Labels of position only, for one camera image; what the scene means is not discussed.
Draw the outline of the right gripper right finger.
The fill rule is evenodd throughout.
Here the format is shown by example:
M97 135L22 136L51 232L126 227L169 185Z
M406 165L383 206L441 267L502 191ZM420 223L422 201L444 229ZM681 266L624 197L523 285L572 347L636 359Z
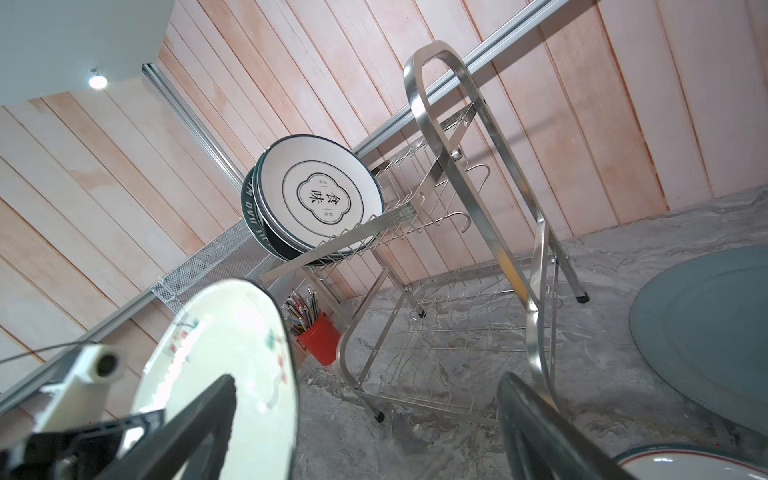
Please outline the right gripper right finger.
M515 374L497 387L498 421L515 479L630 479Z

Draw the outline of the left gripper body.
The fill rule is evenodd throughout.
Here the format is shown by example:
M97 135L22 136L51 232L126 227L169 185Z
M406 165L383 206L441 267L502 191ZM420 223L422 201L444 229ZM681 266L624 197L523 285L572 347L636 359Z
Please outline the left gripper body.
M66 431L29 435L1 451L3 479L94 479L118 455L126 433L152 434L165 411L138 413Z

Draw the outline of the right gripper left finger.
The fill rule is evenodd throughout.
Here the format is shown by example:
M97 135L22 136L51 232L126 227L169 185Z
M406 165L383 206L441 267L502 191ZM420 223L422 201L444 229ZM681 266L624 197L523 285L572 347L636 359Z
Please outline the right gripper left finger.
M237 407L235 379L219 377L170 423L112 462L100 479L217 479Z

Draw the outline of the cream floral plate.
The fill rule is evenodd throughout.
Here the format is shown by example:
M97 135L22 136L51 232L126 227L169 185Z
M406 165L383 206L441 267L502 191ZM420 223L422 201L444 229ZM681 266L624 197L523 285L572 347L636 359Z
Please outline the cream floral plate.
M242 279L218 281L175 316L145 364L132 410L172 420L223 375L236 405L224 479L289 479L299 395L291 342L272 296Z

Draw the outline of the steel two-tier dish rack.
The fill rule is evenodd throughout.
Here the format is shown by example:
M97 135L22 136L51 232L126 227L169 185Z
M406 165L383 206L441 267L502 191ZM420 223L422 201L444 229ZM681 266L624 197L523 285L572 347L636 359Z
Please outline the steel two-tier dish rack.
M268 279L304 271L315 285L369 261L380 272L353 314L337 310L334 362L343 381L383 418L398 403L495 423L506 371L529 376L546 402L554 389L557 284L589 297L470 68L445 42L404 67L416 123L400 149L369 162L384 213L308 252L264 232L287 262Z

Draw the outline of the green rim white plate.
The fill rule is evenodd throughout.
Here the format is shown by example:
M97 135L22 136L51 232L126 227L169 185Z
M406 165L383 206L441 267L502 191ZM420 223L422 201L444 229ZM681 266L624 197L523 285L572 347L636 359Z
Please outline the green rim white plate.
M287 262L287 258L281 255L279 252L277 252L271 243L269 242L263 226L258 219L258 215L256 213L256 206L255 206L255 199L254 199L254 193L252 188L252 178L254 174L255 168L252 167L248 173L245 175L242 187L241 187L241 209L243 213L243 218L245 221L246 226L248 227L249 231L253 235L253 237L256 239L256 241L273 257L277 258L280 261Z

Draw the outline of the white plate green characters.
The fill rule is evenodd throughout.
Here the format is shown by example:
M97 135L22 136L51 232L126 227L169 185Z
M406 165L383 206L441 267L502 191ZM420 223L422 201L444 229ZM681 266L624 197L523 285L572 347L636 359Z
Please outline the white plate green characters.
M258 209L284 243L308 252L382 215L381 188L350 150L325 137L289 135L257 161Z

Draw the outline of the small orange sunburst plate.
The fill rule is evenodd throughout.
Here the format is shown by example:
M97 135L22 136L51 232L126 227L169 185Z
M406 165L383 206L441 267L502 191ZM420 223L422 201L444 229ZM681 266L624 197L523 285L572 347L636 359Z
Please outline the small orange sunburst plate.
M693 445L649 445L625 451L615 462L636 479L764 479L767 468Z

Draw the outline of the red pencil cup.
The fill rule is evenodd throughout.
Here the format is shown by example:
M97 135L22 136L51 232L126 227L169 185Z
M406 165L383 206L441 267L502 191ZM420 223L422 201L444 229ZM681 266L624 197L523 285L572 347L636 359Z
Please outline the red pencil cup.
M298 344L308 351L322 366L337 359L341 333L327 313L321 313L312 326L297 337Z

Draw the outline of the grey-green round plate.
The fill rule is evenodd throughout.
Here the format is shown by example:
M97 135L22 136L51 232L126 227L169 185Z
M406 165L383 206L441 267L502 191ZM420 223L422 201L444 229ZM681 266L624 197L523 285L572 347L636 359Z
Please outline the grey-green round plate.
M648 365L690 400L767 432L767 248L697 257L651 279L629 314Z

